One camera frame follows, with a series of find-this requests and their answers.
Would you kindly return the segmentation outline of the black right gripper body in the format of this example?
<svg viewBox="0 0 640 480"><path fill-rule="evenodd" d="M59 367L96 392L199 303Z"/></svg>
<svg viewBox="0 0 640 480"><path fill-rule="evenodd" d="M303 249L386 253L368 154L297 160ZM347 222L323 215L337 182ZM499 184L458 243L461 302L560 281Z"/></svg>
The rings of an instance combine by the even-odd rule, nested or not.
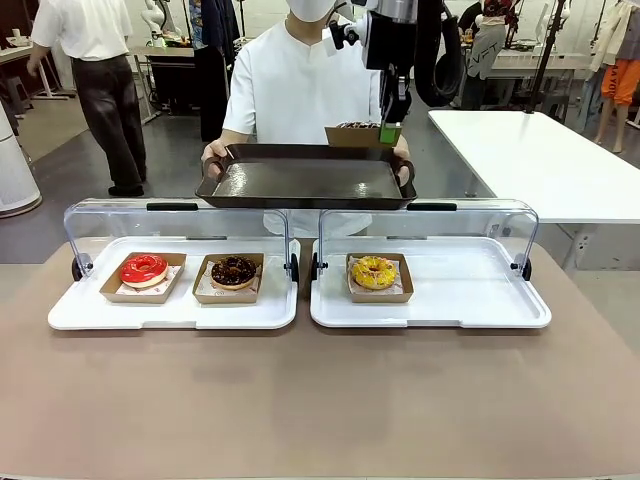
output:
<svg viewBox="0 0 640 480"><path fill-rule="evenodd" d="M364 65L369 70L410 70L414 65L416 24L369 11Z"/></svg>

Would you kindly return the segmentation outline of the person's right hand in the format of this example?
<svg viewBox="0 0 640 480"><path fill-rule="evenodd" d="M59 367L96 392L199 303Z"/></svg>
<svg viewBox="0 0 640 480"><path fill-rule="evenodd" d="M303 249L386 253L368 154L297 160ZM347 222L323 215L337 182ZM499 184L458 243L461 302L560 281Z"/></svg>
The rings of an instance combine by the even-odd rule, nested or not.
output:
<svg viewBox="0 0 640 480"><path fill-rule="evenodd" d="M208 144L202 154L202 172L205 178L218 178L225 174L229 163L234 159L223 139Z"/></svg>

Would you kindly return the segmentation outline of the person's left hand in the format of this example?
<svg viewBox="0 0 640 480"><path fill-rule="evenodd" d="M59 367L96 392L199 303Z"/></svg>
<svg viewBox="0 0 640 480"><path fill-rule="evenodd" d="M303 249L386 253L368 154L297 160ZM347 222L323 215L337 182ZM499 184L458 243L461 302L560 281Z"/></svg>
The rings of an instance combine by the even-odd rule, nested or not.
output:
<svg viewBox="0 0 640 480"><path fill-rule="evenodd" d="M396 146L393 149L394 155L401 160L401 165L396 169L395 174L401 186L406 185L411 177L411 154L407 140L400 135Z"/></svg>

